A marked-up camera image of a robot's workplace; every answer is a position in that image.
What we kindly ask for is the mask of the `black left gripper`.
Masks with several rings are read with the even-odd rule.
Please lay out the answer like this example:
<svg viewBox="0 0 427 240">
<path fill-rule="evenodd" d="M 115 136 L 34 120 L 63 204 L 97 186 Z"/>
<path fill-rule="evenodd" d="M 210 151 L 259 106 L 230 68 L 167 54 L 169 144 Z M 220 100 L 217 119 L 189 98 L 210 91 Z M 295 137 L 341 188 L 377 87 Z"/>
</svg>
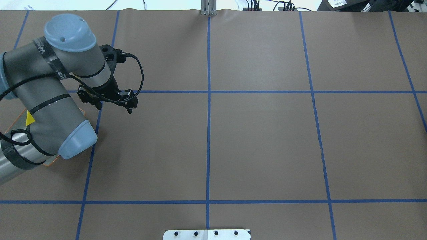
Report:
<svg viewBox="0 0 427 240">
<path fill-rule="evenodd" d="M 128 114 L 132 114 L 133 109 L 138 106 L 137 94 L 131 89 L 121 91 L 113 75 L 110 76 L 105 84 L 92 89 L 108 100 L 119 102 L 116 103 L 116 105 L 124 107 Z M 90 103 L 95 106 L 98 111 L 102 109 L 103 103 L 100 98 L 90 94 L 83 86 L 79 86 L 77 94 L 83 103 Z"/>
</svg>

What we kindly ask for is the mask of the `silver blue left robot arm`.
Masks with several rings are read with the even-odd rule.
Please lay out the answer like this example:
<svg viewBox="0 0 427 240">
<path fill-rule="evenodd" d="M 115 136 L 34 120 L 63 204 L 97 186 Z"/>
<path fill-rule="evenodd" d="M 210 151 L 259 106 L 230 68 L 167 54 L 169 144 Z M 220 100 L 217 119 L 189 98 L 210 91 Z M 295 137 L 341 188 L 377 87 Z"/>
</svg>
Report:
<svg viewBox="0 0 427 240">
<path fill-rule="evenodd" d="M 111 45 L 99 46 L 87 22 L 75 14 L 52 17 L 44 35 L 1 53 L 1 99 L 19 99 L 34 122 L 1 133 L 1 184 L 45 164 L 55 156 L 70 159 L 93 146 L 97 134 L 62 81 L 79 83 L 84 103 L 101 110 L 104 102 L 124 107 L 129 114 L 142 90 L 120 90 L 117 64 L 137 56 Z"/>
</svg>

